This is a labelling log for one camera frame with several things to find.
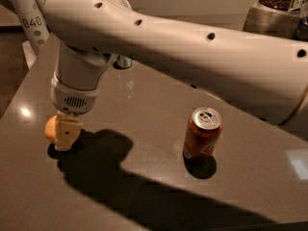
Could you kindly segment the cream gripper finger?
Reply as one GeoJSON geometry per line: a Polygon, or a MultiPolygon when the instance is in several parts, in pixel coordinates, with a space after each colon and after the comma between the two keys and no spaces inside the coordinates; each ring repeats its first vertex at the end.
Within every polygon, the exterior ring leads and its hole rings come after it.
{"type": "Polygon", "coordinates": [[[57,113],[55,120],[55,148],[68,151],[79,138],[83,122],[73,114],[57,113]]]}

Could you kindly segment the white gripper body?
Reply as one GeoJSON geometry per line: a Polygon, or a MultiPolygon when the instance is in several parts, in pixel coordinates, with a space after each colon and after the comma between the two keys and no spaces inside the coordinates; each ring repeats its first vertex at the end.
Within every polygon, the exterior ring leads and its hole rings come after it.
{"type": "Polygon", "coordinates": [[[56,109],[76,115],[91,111],[100,92],[101,77],[115,59],[115,54],[83,51],[61,42],[51,80],[56,109]]]}

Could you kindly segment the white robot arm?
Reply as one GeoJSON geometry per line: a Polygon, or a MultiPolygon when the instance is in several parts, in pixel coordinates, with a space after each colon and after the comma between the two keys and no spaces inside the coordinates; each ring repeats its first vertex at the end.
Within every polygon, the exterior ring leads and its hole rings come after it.
{"type": "Polygon", "coordinates": [[[308,139],[308,44],[135,13],[115,0],[46,0],[55,36],[130,57],[308,139]]]}

